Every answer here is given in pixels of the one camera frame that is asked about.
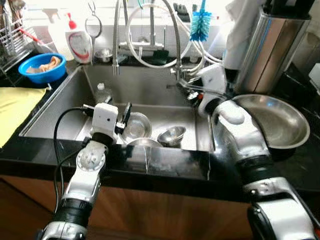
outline stainless steel bowl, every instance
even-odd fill
[[[135,139],[132,142],[129,142],[128,145],[131,145],[131,146],[157,147],[157,148],[161,148],[162,147],[162,145],[159,142],[157,142],[156,140],[153,140],[151,138],[147,138],[147,137],[141,137],[141,138]]]
[[[256,119],[270,148],[293,149],[308,140],[306,118],[288,103],[260,94],[239,95],[233,100]]]
[[[138,138],[149,138],[151,133],[151,122],[147,116],[140,112],[132,112],[120,138],[127,144]]]
[[[108,63],[111,60],[112,57],[112,51],[110,48],[104,48],[101,50],[98,50],[94,53],[94,57],[102,62],[102,63]]]
[[[186,132],[184,126],[173,126],[158,136],[158,142],[164,146],[177,146]]]

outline red pump cap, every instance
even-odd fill
[[[70,29],[71,30],[75,29],[77,27],[77,24],[74,21],[71,20],[71,13],[68,12],[66,15],[69,17],[69,27],[70,27]]]

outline blue bowl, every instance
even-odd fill
[[[54,69],[39,73],[27,73],[29,67],[39,68],[42,64],[50,63],[51,58],[55,56],[61,60],[61,63]],[[66,73],[66,59],[59,53],[43,53],[33,56],[21,63],[19,73],[28,77],[35,84],[46,84],[60,79]]]

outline small metal bowl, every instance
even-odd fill
[[[138,138],[149,138],[151,133],[151,122],[147,116],[140,112],[132,112],[120,138],[128,144]]]
[[[158,142],[164,146],[178,146],[186,132],[184,126],[173,126],[158,136]]]
[[[132,142],[129,142],[128,145],[145,146],[145,147],[152,147],[152,148],[161,148],[162,147],[162,145],[159,142],[157,142],[156,140],[153,140],[151,138],[147,138],[147,137],[141,137],[141,138],[135,139]]]
[[[110,48],[104,48],[94,53],[95,59],[101,63],[108,63],[111,60],[112,52]]]

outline black countertop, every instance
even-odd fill
[[[72,71],[77,65],[68,64]],[[0,175],[52,180],[56,157],[52,139],[20,137],[19,133],[67,74],[51,86],[24,123],[17,128],[10,140],[0,148]],[[45,87],[33,85],[21,78],[17,87]],[[320,193],[320,138],[314,133],[320,120],[302,111],[310,123],[309,140],[298,147],[286,160],[275,163],[280,173],[300,193]],[[82,148],[79,141],[60,140],[63,156]],[[74,172],[74,161],[64,166],[65,180]],[[228,161],[220,162],[213,154],[204,151],[177,148],[148,148],[143,146],[114,145],[109,150],[107,170],[102,175],[105,186],[139,189],[145,191],[214,198],[228,201],[245,201],[239,175]]]

